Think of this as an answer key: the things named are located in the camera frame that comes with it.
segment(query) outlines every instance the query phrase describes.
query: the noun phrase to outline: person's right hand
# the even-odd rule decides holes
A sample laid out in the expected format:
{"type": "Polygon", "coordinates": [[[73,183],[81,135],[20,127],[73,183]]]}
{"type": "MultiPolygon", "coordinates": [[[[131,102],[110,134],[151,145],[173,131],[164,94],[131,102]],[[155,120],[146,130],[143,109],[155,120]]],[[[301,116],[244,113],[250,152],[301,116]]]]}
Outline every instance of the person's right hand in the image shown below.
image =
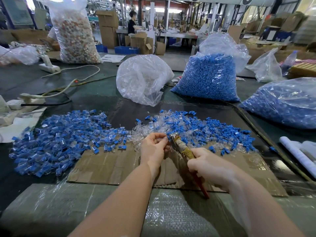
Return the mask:
{"type": "Polygon", "coordinates": [[[227,160],[211,153],[205,148],[192,148],[196,159],[188,161],[191,172],[197,171],[205,180],[219,185],[224,191],[229,191],[229,186],[236,178],[243,174],[243,171],[227,160]]]}

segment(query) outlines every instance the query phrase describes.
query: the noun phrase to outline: person's left hand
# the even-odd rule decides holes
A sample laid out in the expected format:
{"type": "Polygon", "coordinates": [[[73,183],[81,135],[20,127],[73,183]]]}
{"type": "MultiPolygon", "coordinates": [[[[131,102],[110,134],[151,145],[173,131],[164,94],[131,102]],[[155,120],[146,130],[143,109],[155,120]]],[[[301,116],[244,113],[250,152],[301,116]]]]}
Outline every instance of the person's left hand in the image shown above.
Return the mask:
{"type": "Polygon", "coordinates": [[[142,141],[140,164],[147,163],[152,177],[158,175],[164,153],[170,150],[170,143],[165,133],[150,133],[142,141]]]}

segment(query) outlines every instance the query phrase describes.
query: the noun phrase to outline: plastic bag of mixed parts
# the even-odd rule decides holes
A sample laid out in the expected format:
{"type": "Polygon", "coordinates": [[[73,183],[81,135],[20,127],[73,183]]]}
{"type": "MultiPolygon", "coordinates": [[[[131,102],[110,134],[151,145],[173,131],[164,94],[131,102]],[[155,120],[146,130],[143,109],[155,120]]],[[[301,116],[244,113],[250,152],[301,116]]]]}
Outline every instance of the plastic bag of mixed parts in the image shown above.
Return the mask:
{"type": "Polygon", "coordinates": [[[258,82],[268,83],[271,81],[284,80],[282,77],[281,68],[274,56],[278,48],[273,48],[271,51],[259,56],[251,65],[247,65],[247,69],[256,74],[258,82]]]}
{"type": "Polygon", "coordinates": [[[160,89],[173,77],[168,64],[156,55],[137,55],[120,64],[116,86],[123,97],[156,106],[162,96],[160,89]]]}
{"type": "Polygon", "coordinates": [[[265,84],[240,106],[287,126],[316,129],[316,78],[301,77],[265,84]]]}
{"type": "Polygon", "coordinates": [[[39,59],[39,54],[33,46],[17,47],[10,50],[0,46],[0,66],[11,63],[33,65],[39,59]]]}
{"type": "Polygon", "coordinates": [[[64,63],[102,63],[86,13],[87,0],[43,0],[49,7],[64,63]]]}
{"type": "Polygon", "coordinates": [[[198,52],[189,58],[181,80],[171,91],[192,97],[239,101],[233,57],[198,52]]]}
{"type": "Polygon", "coordinates": [[[199,51],[204,55],[224,54],[231,55],[236,66],[236,73],[241,72],[251,56],[245,44],[236,44],[228,34],[211,34],[200,44],[199,51]]]}

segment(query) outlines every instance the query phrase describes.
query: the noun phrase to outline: person in black shirt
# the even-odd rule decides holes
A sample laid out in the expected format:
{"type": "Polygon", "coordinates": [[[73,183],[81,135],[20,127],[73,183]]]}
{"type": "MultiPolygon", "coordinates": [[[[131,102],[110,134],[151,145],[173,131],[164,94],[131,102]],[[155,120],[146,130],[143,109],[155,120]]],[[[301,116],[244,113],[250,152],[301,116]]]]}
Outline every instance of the person in black shirt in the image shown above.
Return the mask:
{"type": "Polygon", "coordinates": [[[142,26],[137,26],[135,21],[137,18],[137,13],[135,11],[130,12],[130,21],[128,22],[128,34],[135,34],[135,30],[143,30],[142,26]]]}

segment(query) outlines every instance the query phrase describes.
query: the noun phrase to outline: hand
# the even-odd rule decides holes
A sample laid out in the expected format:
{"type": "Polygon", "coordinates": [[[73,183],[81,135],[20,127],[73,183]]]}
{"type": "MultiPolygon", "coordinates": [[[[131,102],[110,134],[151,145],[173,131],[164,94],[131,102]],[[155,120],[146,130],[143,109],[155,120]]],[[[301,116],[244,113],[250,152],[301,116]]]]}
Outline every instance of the hand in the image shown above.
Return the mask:
{"type": "Polygon", "coordinates": [[[188,161],[189,170],[191,172],[197,171],[204,179],[219,185],[224,191],[229,191],[230,185],[234,183],[237,177],[245,174],[234,164],[205,148],[192,148],[191,151],[196,159],[188,161]]]}
{"type": "Polygon", "coordinates": [[[158,175],[164,153],[170,150],[170,143],[165,133],[150,133],[142,141],[140,164],[147,163],[153,178],[158,175]]]}

